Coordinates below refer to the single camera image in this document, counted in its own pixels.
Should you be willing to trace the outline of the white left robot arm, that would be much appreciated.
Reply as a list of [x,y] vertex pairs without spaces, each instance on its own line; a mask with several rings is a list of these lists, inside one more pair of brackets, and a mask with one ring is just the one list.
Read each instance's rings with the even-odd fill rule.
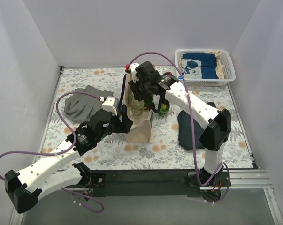
[[53,151],[32,165],[17,172],[10,170],[4,176],[5,191],[18,213],[33,208],[38,201],[61,188],[78,185],[82,188],[102,188],[104,173],[93,173],[84,163],[75,163],[69,169],[62,167],[95,148],[112,133],[128,133],[133,125],[126,111],[121,115],[99,110],[89,121],[83,122]]

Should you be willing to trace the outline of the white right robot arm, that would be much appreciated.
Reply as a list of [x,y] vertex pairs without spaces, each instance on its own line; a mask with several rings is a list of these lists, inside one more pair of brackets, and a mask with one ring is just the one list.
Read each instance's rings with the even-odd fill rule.
[[136,100],[157,95],[188,113],[192,126],[194,121],[199,123],[203,129],[199,141],[206,158],[203,168],[196,170],[196,177],[200,186],[216,185],[221,180],[223,149],[231,132],[230,112],[227,109],[220,111],[202,101],[171,72],[160,75],[149,61],[127,65],[125,71],[131,75],[128,85]]

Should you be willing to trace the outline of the beige canvas tote bag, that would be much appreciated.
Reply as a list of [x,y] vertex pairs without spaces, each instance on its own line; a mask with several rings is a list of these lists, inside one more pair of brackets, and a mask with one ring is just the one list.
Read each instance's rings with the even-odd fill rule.
[[129,133],[125,134],[126,141],[129,143],[153,143],[153,111],[143,111],[140,116],[134,116],[131,112],[131,105],[128,104],[128,93],[130,91],[129,82],[124,79],[124,104],[127,106],[127,115],[133,121]]

